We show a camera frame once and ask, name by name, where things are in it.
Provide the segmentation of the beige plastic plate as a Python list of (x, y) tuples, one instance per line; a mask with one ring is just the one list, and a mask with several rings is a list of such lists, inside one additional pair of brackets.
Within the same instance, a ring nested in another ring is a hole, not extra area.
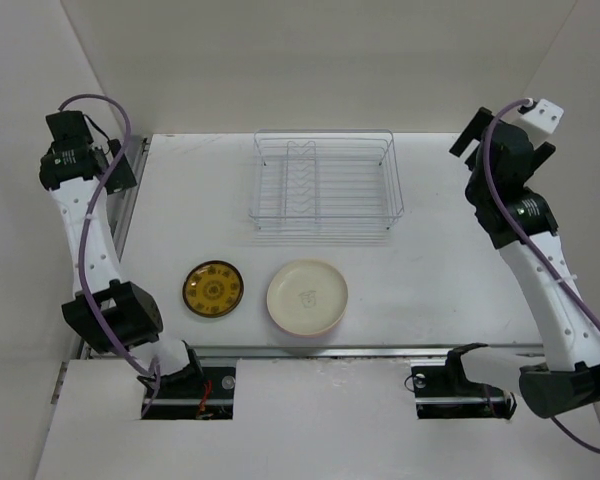
[(274, 275), (266, 306), (274, 323), (340, 323), (348, 297), (347, 282), (337, 268), (322, 260), (300, 259)]

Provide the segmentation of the pink plastic plate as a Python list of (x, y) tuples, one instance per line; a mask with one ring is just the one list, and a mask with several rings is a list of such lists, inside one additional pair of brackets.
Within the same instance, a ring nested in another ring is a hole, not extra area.
[(339, 321), (330, 323), (303, 323), (303, 322), (275, 322), (275, 325), (284, 333), (299, 338), (316, 338), (333, 331)]

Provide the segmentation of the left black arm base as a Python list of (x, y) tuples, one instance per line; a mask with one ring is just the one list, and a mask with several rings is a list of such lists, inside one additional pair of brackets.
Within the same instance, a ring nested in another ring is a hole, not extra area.
[(200, 371), (164, 375), (154, 392), (144, 381), (143, 420), (232, 420), (236, 387), (235, 365), (203, 365)]

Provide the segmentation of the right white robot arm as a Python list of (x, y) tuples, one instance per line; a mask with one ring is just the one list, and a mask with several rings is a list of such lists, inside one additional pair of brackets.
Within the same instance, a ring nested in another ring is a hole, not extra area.
[(518, 100), (511, 122), (480, 108), (450, 148), (467, 154), (465, 197), (510, 268), (539, 331), (544, 360), (527, 365), (483, 343), (452, 349), (443, 369), (457, 394), (477, 384), (520, 396), (540, 418), (600, 401), (600, 321), (584, 304), (566, 264), (558, 225), (528, 180), (554, 153), (549, 143), (563, 111), (542, 99)]

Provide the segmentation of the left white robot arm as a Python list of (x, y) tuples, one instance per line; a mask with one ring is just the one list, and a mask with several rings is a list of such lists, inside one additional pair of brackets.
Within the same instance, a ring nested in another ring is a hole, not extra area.
[(127, 279), (108, 218), (108, 197), (134, 188), (126, 141), (95, 145), (95, 124), (80, 111), (46, 118), (53, 141), (39, 178), (57, 205), (74, 268), (73, 298), (62, 305), (65, 322), (94, 351), (124, 358), (147, 387), (197, 394), (204, 373), (182, 340), (168, 338), (154, 298)]

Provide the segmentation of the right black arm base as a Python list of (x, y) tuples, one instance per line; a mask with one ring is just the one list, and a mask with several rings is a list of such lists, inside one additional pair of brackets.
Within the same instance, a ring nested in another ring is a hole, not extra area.
[(404, 386), (414, 394), (419, 420), (510, 420), (514, 394), (480, 383), (455, 383), (444, 365), (414, 365)]

